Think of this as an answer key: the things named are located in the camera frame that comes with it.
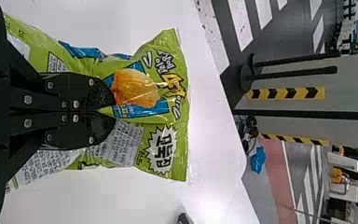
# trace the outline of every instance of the gray floor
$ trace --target gray floor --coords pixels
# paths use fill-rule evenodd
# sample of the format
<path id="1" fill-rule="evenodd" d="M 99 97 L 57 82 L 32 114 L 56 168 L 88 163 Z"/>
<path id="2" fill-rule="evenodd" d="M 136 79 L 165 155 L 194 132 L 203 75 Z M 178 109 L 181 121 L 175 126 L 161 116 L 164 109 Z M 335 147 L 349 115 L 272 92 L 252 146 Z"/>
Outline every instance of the gray floor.
<path id="1" fill-rule="evenodd" d="M 251 170 L 251 163 L 248 162 L 245 174 L 243 174 L 242 177 L 242 182 L 248 191 L 249 198 L 260 224 L 279 223 L 278 213 L 266 168 L 263 167 L 262 172 L 258 175 Z"/>

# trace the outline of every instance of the chip bag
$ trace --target chip bag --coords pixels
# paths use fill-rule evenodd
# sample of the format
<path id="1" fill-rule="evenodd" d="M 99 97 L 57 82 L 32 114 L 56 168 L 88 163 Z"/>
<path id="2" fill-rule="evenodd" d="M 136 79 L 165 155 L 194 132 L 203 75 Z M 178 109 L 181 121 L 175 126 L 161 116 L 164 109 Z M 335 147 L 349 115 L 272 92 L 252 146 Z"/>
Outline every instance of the chip bag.
<path id="1" fill-rule="evenodd" d="M 95 147 L 40 158 L 40 150 L 9 184 L 25 185 L 63 169 L 135 166 L 161 177 L 185 181 L 187 168 L 188 78 L 175 30 L 162 31 L 134 55 L 106 55 L 75 48 L 5 14 L 8 41 L 39 73 L 72 72 L 100 78 L 116 103 L 99 112 L 117 119 L 108 138 Z M 50 151 L 50 158 L 60 157 Z"/>

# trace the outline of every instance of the black rod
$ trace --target black rod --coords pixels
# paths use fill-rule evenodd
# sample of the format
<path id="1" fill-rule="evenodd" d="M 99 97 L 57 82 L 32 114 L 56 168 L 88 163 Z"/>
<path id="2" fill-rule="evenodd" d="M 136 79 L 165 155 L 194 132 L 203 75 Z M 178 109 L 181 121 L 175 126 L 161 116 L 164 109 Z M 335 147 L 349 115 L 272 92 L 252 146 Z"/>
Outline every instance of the black rod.
<path id="1" fill-rule="evenodd" d="M 305 77 L 305 76 L 315 76 L 315 75 L 330 75 L 337 72 L 336 66 L 328 66 L 323 68 L 312 68 L 304 69 L 298 71 L 288 71 L 280 73 L 266 73 L 257 76 L 247 76 L 246 80 L 260 80 L 260 79 L 270 79 L 270 78 L 280 78 L 280 77 Z"/>
<path id="2" fill-rule="evenodd" d="M 253 110 L 234 109 L 233 115 L 286 117 L 300 119 L 354 119 L 358 120 L 358 112 L 347 111 L 305 111 L 305 110 Z"/>
<path id="3" fill-rule="evenodd" d="M 315 60 L 322 60 L 322 59 L 328 59 L 328 58 L 339 58 L 339 57 L 341 57 L 341 53 L 339 51 L 331 52 L 331 53 L 324 53 L 324 54 L 311 54 L 311 55 L 301 56 L 301 57 L 296 57 L 296 58 L 286 58 L 286 59 L 280 59 L 280 60 L 274 60 L 274 61 L 255 63 L 254 67 L 272 66 L 272 65 L 278 65 L 278 64 L 283 64 L 283 63 L 300 63 L 300 62 L 305 62 L 305 61 L 315 61 Z"/>

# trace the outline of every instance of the orange object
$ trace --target orange object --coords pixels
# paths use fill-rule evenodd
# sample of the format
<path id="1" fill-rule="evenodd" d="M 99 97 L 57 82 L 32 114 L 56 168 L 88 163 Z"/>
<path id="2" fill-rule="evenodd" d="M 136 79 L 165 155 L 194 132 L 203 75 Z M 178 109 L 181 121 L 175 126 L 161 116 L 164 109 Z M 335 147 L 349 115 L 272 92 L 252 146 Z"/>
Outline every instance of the orange object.
<path id="1" fill-rule="evenodd" d="M 338 168 L 332 168 L 330 172 L 330 181 L 335 184 L 340 184 L 342 181 L 342 170 Z"/>
<path id="2" fill-rule="evenodd" d="M 160 99 L 158 86 L 147 74 L 125 68 L 117 70 L 111 91 L 118 105 L 140 105 L 151 108 Z"/>

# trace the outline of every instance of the blue object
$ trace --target blue object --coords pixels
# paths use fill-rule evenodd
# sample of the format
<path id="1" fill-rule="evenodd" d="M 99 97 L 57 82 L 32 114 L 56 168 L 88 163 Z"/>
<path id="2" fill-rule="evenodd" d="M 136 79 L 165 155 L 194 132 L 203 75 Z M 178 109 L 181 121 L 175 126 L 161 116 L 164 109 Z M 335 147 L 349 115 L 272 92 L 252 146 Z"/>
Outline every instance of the blue object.
<path id="1" fill-rule="evenodd" d="M 157 101 L 152 108 L 144 108 L 140 105 L 113 105 L 115 117 L 118 119 L 136 119 L 170 112 L 168 102 L 164 98 Z"/>
<path id="2" fill-rule="evenodd" d="M 66 50 L 71 54 L 73 58 L 94 58 L 102 59 L 103 55 L 99 49 L 89 49 L 89 48 L 75 48 L 70 46 L 68 43 L 59 41 L 59 43 L 66 48 Z"/>
<path id="3" fill-rule="evenodd" d="M 263 147 L 257 147 L 256 153 L 251 157 L 251 168 L 260 175 L 263 164 L 266 161 L 266 153 Z"/>

